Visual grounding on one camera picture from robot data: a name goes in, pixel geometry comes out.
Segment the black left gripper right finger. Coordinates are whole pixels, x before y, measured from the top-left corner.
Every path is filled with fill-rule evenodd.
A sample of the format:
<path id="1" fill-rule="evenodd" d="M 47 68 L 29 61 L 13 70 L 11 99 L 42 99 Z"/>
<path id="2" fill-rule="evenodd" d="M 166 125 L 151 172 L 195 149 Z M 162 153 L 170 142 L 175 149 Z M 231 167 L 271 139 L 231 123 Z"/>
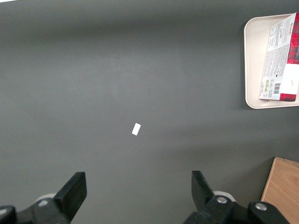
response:
<path id="1" fill-rule="evenodd" d="M 247 207 L 224 194 L 215 194 L 201 171 L 192 171 L 192 198 L 197 209 L 185 224 L 288 224 L 272 204 L 253 201 Z"/>

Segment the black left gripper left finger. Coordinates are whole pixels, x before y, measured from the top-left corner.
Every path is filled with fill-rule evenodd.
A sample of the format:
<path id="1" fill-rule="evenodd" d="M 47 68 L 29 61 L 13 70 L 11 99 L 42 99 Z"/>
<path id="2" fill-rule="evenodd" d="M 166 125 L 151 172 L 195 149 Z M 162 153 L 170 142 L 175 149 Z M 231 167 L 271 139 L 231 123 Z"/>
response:
<path id="1" fill-rule="evenodd" d="M 17 211 L 12 205 L 0 207 L 2 224 L 70 224 L 87 196 L 85 172 L 76 172 L 55 194 L 38 198 Z"/>

